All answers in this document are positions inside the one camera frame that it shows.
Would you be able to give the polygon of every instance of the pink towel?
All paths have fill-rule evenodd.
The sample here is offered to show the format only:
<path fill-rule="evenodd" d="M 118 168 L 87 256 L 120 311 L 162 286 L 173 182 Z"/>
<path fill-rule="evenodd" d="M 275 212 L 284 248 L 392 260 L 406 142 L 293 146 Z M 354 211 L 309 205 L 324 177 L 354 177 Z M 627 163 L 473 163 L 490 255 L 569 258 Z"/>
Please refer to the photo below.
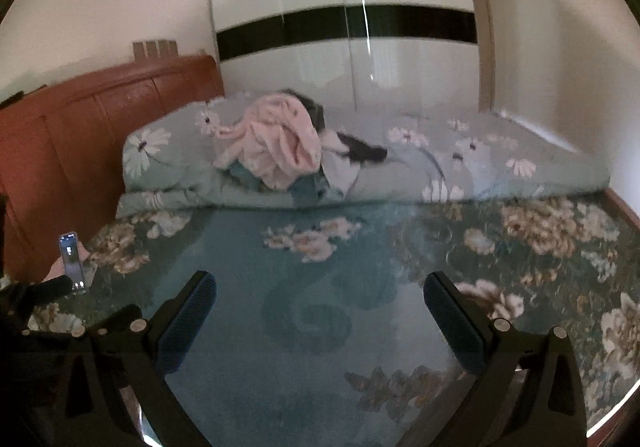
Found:
<path fill-rule="evenodd" d="M 300 176 L 320 169 L 322 145 L 305 106 L 295 97 L 274 93 L 260 97 L 234 126 L 219 126 L 216 137 L 228 140 L 214 166 L 227 169 L 238 160 L 274 190 L 284 191 Z"/>

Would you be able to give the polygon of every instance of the floral comforter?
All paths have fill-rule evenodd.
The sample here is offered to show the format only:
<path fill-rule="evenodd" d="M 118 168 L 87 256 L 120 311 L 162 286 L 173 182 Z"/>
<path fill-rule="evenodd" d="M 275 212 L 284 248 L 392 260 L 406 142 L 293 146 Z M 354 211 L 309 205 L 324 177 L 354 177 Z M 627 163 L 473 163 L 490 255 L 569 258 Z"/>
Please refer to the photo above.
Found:
<path fill-rule="evenodd" d="M 443 270 L 486 314 L 569 333 L 593 426 L 638 379 L 640 237 L 594 196 L 310 211 L 201 209 L 119 220 L 85 295 L 31 327 L 150 316 L 196 270 L 218 301 L 167 382 L 217 445 L 382 447 L 465 379 L 422 300 Z"/>
<path fill-rule="evenodd" d="M 240 93 L 191 103 L 129 135 L 122 153 L 126 193 L 118 216 L 206 206 L 548 198 L 609 185 L 607 168 L 594 156 L 562 149 L 493 114 L 433 106 L 422 117 L 325 109 L 328 129 L 387 150 L 382 163 L 363 164 L 346 193 L 317 196 L 312 189 L 311 195 L 295 196 L 290 190 L 248 188 L 213 167 L 220 160 L 213 134 L 219 125 L 235 123 L 258 97 Z"/>

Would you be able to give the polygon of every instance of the phone screen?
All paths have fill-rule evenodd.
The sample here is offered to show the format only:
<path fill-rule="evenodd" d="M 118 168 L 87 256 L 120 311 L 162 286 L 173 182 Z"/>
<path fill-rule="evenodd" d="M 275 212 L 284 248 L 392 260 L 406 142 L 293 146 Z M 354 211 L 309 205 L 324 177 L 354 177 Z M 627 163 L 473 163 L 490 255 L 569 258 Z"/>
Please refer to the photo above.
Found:
<path fill-rule="evenodd" d="M 82 262 L 78 249 L 78 235 L 67 233 L 60 236 L 60 254 L 62 264 L 65 267 L 65 274 L 74 283 L 74 290 L 84 291 L 84 274 L 82 273 Z"/>

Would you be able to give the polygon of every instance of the black mount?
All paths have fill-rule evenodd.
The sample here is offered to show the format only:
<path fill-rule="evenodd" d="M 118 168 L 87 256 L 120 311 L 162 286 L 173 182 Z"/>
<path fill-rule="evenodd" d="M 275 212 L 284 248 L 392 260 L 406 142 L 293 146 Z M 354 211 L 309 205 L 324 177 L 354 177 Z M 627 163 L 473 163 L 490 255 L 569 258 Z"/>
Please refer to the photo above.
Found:
<path fill-rule="evenodd" d="M 564 329 L 546 335 L 517 331 L 489 319 L 442 272 L 424 284 L 424 302 L 465 371 L 477 376 L 462 405 L 430 447 L 478 447 L 513 380 L 527 369 L 507 426 L 491 447 L 587 445 L 586 413 L 578 367 Z"/>
<path fill-rule="evenodd" d="M 128 305 L 74 335 L 26 328 L 36 305 L 70 292 L 66 276 L 0 291 L 2 434 L 28 446 L 146 446 L 120 396 L 130 385 L 164 445 L 210 447 L 164 377 L 180 367 L 215 302 L 213 276 L 198 271 L 149 320 Z"/>

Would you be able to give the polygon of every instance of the wooden bed frame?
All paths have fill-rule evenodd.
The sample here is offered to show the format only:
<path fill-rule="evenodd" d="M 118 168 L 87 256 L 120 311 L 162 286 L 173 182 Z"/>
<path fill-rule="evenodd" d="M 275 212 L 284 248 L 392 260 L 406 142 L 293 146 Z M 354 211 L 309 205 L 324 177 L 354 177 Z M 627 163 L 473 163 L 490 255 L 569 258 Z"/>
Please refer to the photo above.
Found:
<path fill-rule="evenodd" d="M 612 188 L 604 190 L 603 207 L 622 217 L 640 232 L 640 217 Z M 588 440 L 588 447 L 638 445 L 640 430 L 640 389 L 638 389 Z"/>
<path fill-rule="evenodd" d="M 4 270 L 19 281 L 43 280 L 60 255 L 60 234 L 89 240 L 113 220 L 127 136 L 223 94 L 215 60 L 200 55 L 116 66 L 0 104 Z"/>

